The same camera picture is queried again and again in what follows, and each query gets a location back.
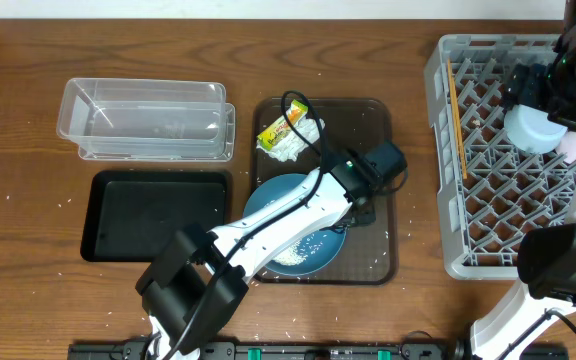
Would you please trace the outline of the light blue bowl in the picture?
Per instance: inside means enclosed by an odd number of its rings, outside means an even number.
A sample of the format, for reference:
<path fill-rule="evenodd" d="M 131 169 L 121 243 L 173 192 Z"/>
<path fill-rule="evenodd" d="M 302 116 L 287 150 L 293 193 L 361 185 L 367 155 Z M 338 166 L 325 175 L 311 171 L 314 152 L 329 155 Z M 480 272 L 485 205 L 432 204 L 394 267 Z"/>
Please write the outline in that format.
<path fill-rule="evenodd" d="M 553 151 L 568 130 L 551 122 L 546 112 L 526 105 L 515 105 L 506 113 L 504 129 L 515 147 L 531 154 Z"/>

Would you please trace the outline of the pink cup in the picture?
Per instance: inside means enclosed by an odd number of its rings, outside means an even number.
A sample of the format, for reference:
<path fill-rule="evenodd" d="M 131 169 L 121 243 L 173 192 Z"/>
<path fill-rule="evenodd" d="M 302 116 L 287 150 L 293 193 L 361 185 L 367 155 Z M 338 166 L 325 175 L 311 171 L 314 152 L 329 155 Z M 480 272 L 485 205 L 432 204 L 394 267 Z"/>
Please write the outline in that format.
<path fill-rule="evenodd" d="M 576 161 L 576 132 L 566 132 L 561 138 L 559 145 L 555 148 L 555 152 L 563 156 L 566 164 Z"/>

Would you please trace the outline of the white tissue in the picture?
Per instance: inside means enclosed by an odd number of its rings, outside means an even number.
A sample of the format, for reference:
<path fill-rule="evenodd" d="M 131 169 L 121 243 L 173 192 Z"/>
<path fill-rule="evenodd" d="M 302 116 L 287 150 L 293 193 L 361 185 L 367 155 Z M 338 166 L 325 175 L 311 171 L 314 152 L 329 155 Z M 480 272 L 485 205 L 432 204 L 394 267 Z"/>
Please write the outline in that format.
<path fill-rule="evenodd" d="M 296 124 L 296 129 L 312 145 L 314 145 L 320 139 L 320 134 L 313 119 L 301 119 Z M 291 135 L 285 137 L 276 147 L 270 151 L 264 150 L 258 144 L 256 144 L 257 149 L 260 149 L 271 158 L 280 162 L 286 162 L 288 160 L 296 162 L 299 154 L 307 147 L 308 145 L 294 132 Z"/>

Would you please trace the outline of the dark blue plate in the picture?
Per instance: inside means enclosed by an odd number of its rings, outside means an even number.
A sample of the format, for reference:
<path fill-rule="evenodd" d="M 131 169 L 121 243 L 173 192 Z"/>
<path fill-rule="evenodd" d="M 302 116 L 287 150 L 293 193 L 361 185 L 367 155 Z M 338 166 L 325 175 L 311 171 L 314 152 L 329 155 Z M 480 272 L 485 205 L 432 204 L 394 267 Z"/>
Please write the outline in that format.
<path fill-rule="evenodd" d="M 288 194 L 305 178 L 304 174 L 284 174 L 264 182 L 248 199 L 243 216 L 247 217 Z M 319 271 L 339 253 L 344 244 L 346 232 L 344 230 L 320 230 L 310 233 L 302 239 L 311 236 L 323 242 L 323 246 L 316 254 L 310 255 L 306 261 L 296 266 L 283 266 L 271 260 L 266 265 L 266 269 L 282 276 L 294 277 Z"/>

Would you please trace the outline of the yellow green snack wrapper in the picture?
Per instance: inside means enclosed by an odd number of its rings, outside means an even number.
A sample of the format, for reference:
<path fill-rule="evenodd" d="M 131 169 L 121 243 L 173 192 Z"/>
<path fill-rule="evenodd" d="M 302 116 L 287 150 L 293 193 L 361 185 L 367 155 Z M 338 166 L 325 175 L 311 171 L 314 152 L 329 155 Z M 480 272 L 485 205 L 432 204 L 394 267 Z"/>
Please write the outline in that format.
<path fill-rule="evenodd" d="M 285 113 L 257 136 L 257 144 L 264 150 L 272 150 L 285 137 L 293 133 L 292 127 L 295 127 L 307 112 L 306 105 L 293 100 Z"/>

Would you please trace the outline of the pile of white rice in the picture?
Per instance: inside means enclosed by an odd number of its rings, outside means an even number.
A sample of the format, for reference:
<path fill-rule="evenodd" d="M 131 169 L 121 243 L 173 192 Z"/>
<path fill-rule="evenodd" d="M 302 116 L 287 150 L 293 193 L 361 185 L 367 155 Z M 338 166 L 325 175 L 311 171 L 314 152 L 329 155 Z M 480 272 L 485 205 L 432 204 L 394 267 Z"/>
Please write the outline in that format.
<path fill-rule="evenodd" d="M 316 254 L 322 246 L 321 240 L 316 240 L 313 236 L 306 237 L 281 252 L 273 261 L 283 266 L 296 266 L 306 261 L 310 255 Z"/>

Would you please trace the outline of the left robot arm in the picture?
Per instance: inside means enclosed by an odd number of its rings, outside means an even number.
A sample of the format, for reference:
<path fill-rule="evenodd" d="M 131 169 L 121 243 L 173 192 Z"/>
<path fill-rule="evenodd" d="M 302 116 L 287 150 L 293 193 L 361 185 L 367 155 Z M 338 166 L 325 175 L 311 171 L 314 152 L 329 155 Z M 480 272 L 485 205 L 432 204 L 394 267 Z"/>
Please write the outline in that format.
<path fill-rule="evenodd" d="M 366 154 L 326 153 L 301 183 L 251 215 L 176 232 L 136 283 L 153 327 L 146 357 L 198 358 L 259 270 L 314 232 L 350 226 L 350 211 L 390 193 L 392 181 L 406 174 L 405 156 L 391 141 Z"/>

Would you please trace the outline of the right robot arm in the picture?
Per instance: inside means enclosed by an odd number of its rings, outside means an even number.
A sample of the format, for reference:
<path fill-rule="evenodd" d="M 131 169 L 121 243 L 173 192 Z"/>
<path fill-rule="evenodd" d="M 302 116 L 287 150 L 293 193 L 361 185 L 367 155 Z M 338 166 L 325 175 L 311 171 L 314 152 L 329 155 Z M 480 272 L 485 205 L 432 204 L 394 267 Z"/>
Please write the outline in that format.
<path fill-rule="evenodd" d="M 576 1 L 567 2 L 564 19 L 554 61 L 516 66 L 502 103 L 533 108 L 576 132 Z M 564 223 L 524 236 L 517 271 L 510 290 L 472 324 L 455 358 L 517 359 L 549 326 L 576 312 L 576 184 Z"/>

